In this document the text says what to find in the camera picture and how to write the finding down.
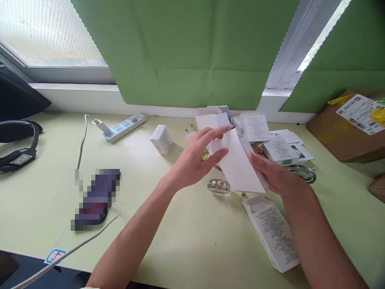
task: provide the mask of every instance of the plug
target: plug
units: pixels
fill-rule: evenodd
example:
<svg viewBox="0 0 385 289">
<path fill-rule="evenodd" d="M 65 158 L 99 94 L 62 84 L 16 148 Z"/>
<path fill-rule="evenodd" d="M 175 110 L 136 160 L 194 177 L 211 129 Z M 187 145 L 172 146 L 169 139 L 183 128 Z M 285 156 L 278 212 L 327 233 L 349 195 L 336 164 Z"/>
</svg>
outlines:
<svg viewBox="0 0 385 289">
<path fill-rule="evenodd" d="M 106 126 L 101 120 L 94 119 L 92 123 L 96 125 L 96 127 L 98 127 L 105 134 L 109 134 L 111 132 L 111 129 Z"/>
</svg>

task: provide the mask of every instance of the electrical outlet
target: electrical outlet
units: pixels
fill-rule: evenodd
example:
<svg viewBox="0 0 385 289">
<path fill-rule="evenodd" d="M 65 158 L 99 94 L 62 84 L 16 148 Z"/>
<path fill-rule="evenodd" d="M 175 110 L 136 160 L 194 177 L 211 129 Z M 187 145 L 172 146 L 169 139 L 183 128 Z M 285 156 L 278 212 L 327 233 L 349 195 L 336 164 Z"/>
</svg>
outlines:
<svg viewBox="0 0 385 289">
<path fill-rule="evenodd" d="M 106 138 L 110 138 L 115 135 L 115 132 L 111 131 L 109 134 L 106 134 Z"/>
<path fill-rule="evenodd" d="M 121 122 L 117 126 L 114 126 L 109 134 L 103 134 L 103 136 L 106 138 L 108 142 L 115 142 L 122 136 L 126 135 L 130 131 L 132 131 L 134 128 L 140 126 L 142 123 L 144 123 L 147 120 L 147 117 L 143 114 L 137 114 L 132 117 L 135 117 L 137 121 L 132 122 L 131 118 Z"/>
</svg>

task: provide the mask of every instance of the black headphones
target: black headphones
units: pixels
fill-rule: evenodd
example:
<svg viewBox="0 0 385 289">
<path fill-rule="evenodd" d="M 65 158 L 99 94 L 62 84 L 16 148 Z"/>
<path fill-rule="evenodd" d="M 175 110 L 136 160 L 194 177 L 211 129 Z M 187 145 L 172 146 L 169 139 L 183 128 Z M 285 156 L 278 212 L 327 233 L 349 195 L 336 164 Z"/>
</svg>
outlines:
<svg viewBox="0 0 385 289">
<path fill-rule="evenodd" d="M 28 149 L 19 149 L 0 158 L 0 173 L 16 171 L 36 158 L 36 147 L 42 127 L 33 121 L 6 120 L 0 122 L 0 142 L 8 143 L 33 137 Z"/>
</svg>

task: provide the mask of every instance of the desk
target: desk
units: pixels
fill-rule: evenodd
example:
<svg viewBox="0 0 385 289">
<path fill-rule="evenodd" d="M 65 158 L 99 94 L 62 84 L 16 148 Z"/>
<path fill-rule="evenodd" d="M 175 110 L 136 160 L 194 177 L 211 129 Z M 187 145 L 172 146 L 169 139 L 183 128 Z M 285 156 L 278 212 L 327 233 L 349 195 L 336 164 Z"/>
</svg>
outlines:
<svg viewBox="0 0 385 289">
<path fill-rule="evenodd" d="M 84 114 L 44 112 L 30 117 L 44 128 L 38 158 L 25 168 L 0 175 L 0 250 L 45 259 L 53 248 L 69 250 L 94 232 L 72 232 L 70 219 L 79 206 L 75 167 L 83 136 Z M 127 116 L 93 115 L 113 127 Z M 63 260 L 61 266 L 91 272 L 99 258 L 159 179 L 175 163 L 187 141 L 190 119 L 150 118 L 114 144 L 89 123 L 80 172 L 90 179 L 95 169 L 119 168 L 122 211 L 100 236 Z M 162 157 L 149 138 L 165 124 L 174 141 Z M 347 254 L 372 288 L 385 284 L 385 204 L 366 187 L 385 171 L 384 160 L 370 164 L 337 161 L 305 126 L 269 124 L 290 129 L 305 142 L 316 160 L 313 188 Z M 29 140 L 4 144 L 0 154 L 26 147 Z M 300 266 L 281 274 L 268 256 L 243 208 L 240 193 L 216 195 L 209 179 L 223 178 L 212 169 L 198 184 L 171 201 L 134 281 L 165 288 L 308 288 Z M 247 197 L 256 194 L 248 193 Z M 279 196 L 266 197 L 284 211 Z M 107 222 L 115 215 L 112 207 Z"/>
</svg>

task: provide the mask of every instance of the green blind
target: green blind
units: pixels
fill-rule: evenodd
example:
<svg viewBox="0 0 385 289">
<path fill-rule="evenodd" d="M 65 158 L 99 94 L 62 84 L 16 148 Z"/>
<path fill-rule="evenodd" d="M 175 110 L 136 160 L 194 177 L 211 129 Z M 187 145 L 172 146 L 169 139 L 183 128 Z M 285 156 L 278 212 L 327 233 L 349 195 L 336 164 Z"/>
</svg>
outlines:
<svg viewBox="0 0 385 289">
<path fill-rule="evenodd" d="M 128 104 L 251 110 L 299 0 L 72 0 Z"/>
<path fill-rule="evenodd" d="M 282 111 L 321 112 L 346 89 L 385 89 L 385 7 L 352 0 L 303 72 Z"/>
</svg>

